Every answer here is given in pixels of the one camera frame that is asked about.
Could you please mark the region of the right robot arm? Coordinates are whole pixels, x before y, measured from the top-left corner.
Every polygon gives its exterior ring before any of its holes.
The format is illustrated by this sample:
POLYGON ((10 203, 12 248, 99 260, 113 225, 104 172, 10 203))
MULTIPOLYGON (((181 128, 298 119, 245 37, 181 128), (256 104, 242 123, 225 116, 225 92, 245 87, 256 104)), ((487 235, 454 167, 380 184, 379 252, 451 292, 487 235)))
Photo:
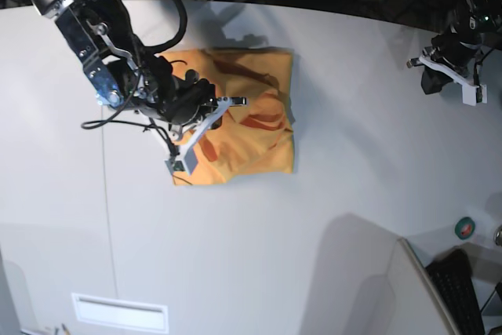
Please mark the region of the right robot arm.
POLYGON ((122 0, 31 0, 63 35, 104 105, 119 115, 140 112, 190 129, 203 121, 214 123, 229 107, 244 106, 245 97, 218 97, 216 87, 197 71, 175 76, 161 54, 176 46, 187 31, 187 10, 173 0, 179 17, 176 34, 166 42, 146 46, 133 32, 122 0))

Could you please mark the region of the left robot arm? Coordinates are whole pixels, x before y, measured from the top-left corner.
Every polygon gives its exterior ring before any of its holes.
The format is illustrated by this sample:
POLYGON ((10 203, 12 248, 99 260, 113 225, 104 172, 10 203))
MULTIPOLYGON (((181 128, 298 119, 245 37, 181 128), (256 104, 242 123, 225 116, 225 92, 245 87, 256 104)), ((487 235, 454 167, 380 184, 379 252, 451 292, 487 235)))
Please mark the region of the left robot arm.
POLYGON ((474 103, 483 102, 486 87, 481 82, 484 37, 501 31, 501 0, 457 0, 449 26, 423 48, 419 57, 406 62, 408 68, 422 67, 421 88, 426 95, 440 93, 450 84, 465 94, 474 90, 474 103))

